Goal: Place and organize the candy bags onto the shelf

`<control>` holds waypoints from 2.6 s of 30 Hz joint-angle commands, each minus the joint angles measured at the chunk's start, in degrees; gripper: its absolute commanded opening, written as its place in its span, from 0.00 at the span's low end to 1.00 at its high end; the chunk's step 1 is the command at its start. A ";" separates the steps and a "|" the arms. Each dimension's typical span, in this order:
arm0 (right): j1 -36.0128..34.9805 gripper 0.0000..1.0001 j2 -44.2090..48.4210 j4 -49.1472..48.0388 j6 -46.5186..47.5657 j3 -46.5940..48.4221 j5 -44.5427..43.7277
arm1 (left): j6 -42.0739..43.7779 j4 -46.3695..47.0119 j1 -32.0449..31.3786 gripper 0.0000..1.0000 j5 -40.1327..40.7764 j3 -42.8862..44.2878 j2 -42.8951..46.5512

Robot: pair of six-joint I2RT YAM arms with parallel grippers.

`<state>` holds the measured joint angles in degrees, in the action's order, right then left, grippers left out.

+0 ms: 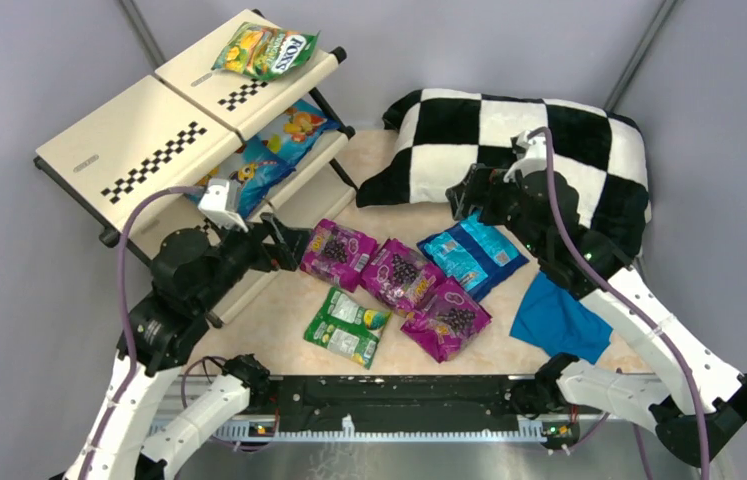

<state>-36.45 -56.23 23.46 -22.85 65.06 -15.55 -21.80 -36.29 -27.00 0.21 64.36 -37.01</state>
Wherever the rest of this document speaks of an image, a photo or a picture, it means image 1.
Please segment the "purple grape candy bag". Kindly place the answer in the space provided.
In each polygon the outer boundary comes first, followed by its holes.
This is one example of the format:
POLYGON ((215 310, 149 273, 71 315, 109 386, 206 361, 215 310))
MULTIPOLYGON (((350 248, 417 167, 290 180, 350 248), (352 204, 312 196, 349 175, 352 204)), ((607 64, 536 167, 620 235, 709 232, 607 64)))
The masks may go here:
POLYGON ((400 330, 436 362, 456 357, 492 321, 491 315, 453 279, 440 284, 400 330))
POLYGON ((419 311, 446 279, 424 255, 389 238, 361 272, 360 285, 400 316, 419 311))
POLYGON ((334 287, 354 292, 360 285, 362 270, 377 248, 375 238, 321 219, 312 230, 300 269, 334 287))

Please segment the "blue mint candy bag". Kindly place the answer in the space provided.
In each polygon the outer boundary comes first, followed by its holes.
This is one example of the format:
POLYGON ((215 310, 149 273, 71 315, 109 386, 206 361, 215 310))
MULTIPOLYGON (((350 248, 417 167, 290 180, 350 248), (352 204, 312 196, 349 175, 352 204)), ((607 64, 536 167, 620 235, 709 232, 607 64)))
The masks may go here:
POLYGON ((481 211, 417 243, 419 251, 476 301, 484 299, 529 260, 496 226, 479 220, 481 211))

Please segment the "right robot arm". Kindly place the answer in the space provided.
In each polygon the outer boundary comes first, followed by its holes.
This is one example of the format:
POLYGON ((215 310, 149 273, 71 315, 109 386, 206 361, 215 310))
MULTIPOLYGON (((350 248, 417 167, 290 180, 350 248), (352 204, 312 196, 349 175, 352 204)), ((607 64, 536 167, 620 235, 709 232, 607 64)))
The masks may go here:
POLYGON ((577 190, 555 172, 474 165, 446 197, 455 219, 476 215, 509 230, 543 274, 605 321, 653 372, 648 380, 557 354, 536 377, 541 403, 615 415, 706 472, 747 422, 747 372, 708 349, 655 297, 621 249, 581 224, 577 190))

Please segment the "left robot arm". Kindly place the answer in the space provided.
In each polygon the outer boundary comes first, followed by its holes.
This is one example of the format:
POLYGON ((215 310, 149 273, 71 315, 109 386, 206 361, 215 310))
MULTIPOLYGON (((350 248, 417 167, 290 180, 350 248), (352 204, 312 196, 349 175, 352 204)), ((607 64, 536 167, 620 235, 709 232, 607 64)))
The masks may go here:
POLYGON ((150 426, 172 383, 209 330, 208 317, 249 271, 295 271, 310 240, 266 213, 219 243, 206 231, 169 234, 150 264, 152 290, 124 314, 99 413, 64 479, 172 479, 227 420, 262 400, 267 370, 244 355, 222 366, 208 391, 156 434, 150 426))

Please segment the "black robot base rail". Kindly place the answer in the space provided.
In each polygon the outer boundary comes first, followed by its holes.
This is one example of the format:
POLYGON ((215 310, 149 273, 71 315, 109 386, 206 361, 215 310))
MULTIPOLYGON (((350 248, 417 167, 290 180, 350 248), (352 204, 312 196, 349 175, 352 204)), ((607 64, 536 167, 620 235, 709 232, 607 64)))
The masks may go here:
POLYGON ((536 392, 514 375, 274 377, 208 437, 249 451, 270 442, 576 444, 576 409, 540 405, 536 392))

